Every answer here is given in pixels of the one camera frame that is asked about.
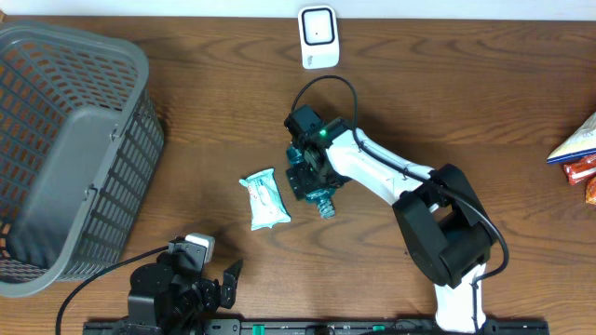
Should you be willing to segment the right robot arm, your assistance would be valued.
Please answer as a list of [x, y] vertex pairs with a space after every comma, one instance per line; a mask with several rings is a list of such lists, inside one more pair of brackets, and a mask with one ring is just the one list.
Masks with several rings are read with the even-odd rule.
[[463, 172], [412, 163], [342, 118], [325, 123], [307, 105], [291, 111], [284, 125], [291, 134], [286, 175], [294, 196], [315, 204], [324, 219], [334, 216], [332, 196], [349, 181], [381, 197], [413, 262], [434, 284], [439, 328], [479, 331], [486, 322], [481, 276], [496, 234]]

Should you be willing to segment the orange snack packet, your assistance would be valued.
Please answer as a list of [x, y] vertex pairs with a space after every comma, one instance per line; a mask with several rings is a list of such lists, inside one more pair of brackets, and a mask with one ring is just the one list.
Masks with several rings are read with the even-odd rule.
[[596, 204], [596, 178], [590, 179], [586, 185], [585, 201], [588, 204]]

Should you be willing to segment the red chocolate bar wrapper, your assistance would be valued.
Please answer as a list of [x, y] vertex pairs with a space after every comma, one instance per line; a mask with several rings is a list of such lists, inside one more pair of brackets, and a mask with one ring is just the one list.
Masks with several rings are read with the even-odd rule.
[[595, 155], [588, 155], [573, 164], [563, 166], [570, 185], [575, 185], [595, 174]]

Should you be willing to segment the yellow snack bag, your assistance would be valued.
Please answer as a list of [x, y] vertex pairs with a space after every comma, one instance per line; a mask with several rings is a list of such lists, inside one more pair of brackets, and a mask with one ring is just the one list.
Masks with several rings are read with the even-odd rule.
[[547, 158], [548, 164], [564, 163], [595, 154], [595, 117], [592, 114], [565, 142]]

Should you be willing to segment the teal mouthwash bottle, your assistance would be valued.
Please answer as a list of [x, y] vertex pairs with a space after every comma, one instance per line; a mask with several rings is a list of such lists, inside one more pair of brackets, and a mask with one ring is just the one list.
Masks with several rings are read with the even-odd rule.
[[296, 148], [290, 146], [286, 155], [290, 163], [286, 176], [296, 199], [315, 204], [322, 219], [332, 218], [335, 215], [332, 204], [334, 190], [320, 182], [318, 174]]

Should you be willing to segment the light blue wet wipes pack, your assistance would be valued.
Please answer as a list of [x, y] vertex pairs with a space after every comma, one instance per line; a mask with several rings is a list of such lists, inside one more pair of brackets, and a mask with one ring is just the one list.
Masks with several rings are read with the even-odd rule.
[[283, 204], [274, 172], [271, 167], [238, 181], [249, 192], [253, 231], [273, 228], [278, 223], [291, 221], [291, 216]]

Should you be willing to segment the grey plastic shopping basket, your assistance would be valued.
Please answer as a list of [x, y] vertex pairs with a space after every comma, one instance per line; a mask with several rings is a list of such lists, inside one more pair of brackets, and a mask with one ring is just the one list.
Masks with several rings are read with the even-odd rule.
[[1, 28], [1, 293], [116, 263], [164, 146], [132, 43], [41, 22]]

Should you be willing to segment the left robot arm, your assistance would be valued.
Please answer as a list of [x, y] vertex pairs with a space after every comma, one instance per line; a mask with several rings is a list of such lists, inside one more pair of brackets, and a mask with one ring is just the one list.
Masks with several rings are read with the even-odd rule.
[[211, 261], [215, 239], [190, 234], [169, 242], [153, 263], [135, 270], [130, 277], [129, 315], [118, 334], [203, 334], [201, 317], [236, 302], [237, 283], [243, 260], [223, 272], [223, 279], [203, 276]]

